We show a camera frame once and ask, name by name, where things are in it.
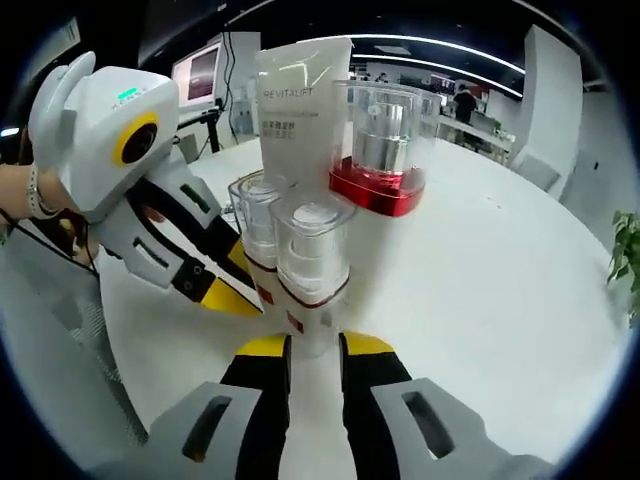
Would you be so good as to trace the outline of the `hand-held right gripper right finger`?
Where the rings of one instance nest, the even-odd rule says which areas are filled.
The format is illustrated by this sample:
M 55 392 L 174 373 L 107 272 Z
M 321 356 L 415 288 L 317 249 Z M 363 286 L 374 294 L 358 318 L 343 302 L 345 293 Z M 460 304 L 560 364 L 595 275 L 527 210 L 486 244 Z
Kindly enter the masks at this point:
M 378 337 L 339 336 L 343 424 L 360 479 L 536 479 L 545 463 L 513 455 L 482 417 L 427 378 L 414 378 Z

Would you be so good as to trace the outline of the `person's left hand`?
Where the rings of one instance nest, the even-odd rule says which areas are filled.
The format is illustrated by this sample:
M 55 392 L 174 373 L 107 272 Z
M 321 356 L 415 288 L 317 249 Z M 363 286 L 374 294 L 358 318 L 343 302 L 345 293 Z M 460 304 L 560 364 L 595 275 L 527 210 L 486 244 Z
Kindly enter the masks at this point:
M 57 174 L 53 170 L 41 171 L 38 189 L 42 205 L 46 210 L 59 213 L 57 216 L 59 225 L 63 227 L 67 236 L 72 237 L 71 258 L 98 275 L 95 260 L 99 253 L 99 244 L 89 234 L 86 219 L 78 213 Z

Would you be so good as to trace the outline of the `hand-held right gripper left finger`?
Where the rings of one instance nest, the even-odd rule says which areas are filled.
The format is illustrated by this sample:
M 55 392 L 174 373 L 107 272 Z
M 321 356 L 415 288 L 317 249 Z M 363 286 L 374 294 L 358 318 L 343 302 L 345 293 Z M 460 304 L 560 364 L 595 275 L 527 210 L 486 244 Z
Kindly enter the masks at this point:
M 291 338 L 241 347 L 217 382 L 160 415 L 147 443 L 94 470 L 97 479 L 275 479 L 289 427 Z

